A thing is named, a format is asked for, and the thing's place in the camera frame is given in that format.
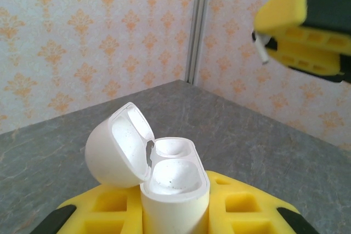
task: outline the gray marble surface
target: gray marble surface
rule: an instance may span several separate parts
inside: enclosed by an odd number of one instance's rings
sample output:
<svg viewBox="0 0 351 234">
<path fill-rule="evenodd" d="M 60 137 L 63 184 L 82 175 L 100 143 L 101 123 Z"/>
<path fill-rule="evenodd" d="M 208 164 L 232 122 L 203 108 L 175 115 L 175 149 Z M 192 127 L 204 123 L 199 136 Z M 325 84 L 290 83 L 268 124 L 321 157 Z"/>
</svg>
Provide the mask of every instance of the gray marble surface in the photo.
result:
<svg viewBox="0 0 351 234">
<path fill-rule="evenodd" d="M 30 233 L 60 203 L 97 186 L 84 145 L 129 101 L 156 138 L 194 141 L 206 170 L 293 204 L 321 234 L 351 233 L 348 153 L 182 81 L 0 135 L 0 233 Z"/>
</svg>

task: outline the floral patterned wallpaper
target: floral patterned wallpaper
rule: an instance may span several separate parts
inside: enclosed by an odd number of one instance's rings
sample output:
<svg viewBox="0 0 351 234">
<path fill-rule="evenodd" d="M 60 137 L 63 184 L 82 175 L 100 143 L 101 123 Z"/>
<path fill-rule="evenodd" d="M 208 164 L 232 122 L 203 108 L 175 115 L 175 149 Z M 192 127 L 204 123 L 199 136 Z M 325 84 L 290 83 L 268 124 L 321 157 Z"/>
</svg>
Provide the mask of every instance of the floral patterned wallpaper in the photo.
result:
<svg viewBox="0 0 351 234">
<path fill-rule="evenodd" d="M 194 0 L 0 0 L 0 133 L 184 79 Z"/>
<path fill-rule="evenodd" d="M 265 66 L 251 41 L 268 0 L 209 0 L 196 84 L 252 110 L 351 150 L 351 84 Z"/>
</svg>

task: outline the metal strip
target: metal strip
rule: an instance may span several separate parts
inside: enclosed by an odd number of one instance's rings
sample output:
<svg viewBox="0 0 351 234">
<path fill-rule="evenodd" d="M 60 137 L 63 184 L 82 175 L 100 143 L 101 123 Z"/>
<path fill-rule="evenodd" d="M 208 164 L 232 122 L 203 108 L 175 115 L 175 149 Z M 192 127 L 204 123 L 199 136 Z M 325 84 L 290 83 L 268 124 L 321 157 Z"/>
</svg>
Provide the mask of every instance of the metal strip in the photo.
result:
<svg viewBox="0 0 351 234">
<path fill-rule="evenodd" d="M 193 10 L 193 21 L 189 39 L 188 59 L 186 62 L 185 81 L 194 84 L 196 63 L 199 56 L 199 46 L 203 21 L 205 17 L 206 0 L 195 0 Z"/>
</svg>

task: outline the open case lid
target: open case lid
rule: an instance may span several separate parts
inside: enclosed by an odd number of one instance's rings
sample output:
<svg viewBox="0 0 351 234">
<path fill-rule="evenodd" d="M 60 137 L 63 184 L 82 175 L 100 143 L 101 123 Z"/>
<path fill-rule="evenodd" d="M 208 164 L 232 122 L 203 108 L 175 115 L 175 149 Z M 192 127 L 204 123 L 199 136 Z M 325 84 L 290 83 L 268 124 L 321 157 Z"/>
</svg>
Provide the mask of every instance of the open case lid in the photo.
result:
<svg viewBox="0 0 351 234">
<path fill-rule="evenodd" d="M 101 183 L 132 187 L 150 177 L 146 146 L 155 137 L 135 104 L 129 102 L 99 124 L 86 144 L 86 163 Z"/>
</svg>

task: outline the wall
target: wall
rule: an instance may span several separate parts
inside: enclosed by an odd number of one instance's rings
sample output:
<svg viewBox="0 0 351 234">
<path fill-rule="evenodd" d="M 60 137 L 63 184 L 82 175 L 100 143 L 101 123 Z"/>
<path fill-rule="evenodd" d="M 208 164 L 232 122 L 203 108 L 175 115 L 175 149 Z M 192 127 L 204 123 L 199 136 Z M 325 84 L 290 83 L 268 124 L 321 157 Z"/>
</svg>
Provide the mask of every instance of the wall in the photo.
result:
<svg viewBox="0 0 351 234">
<path fill-rule="evenodd" d="M 184 79 L 194 0 L 0 0 L 0 133 Z"/>
<path fill-rule="evenodd" d="M 351 85 L 262 66 L 251 41 L 267 0 L 209 0 L 196 85 L 351 150 Z"/>
</svg>

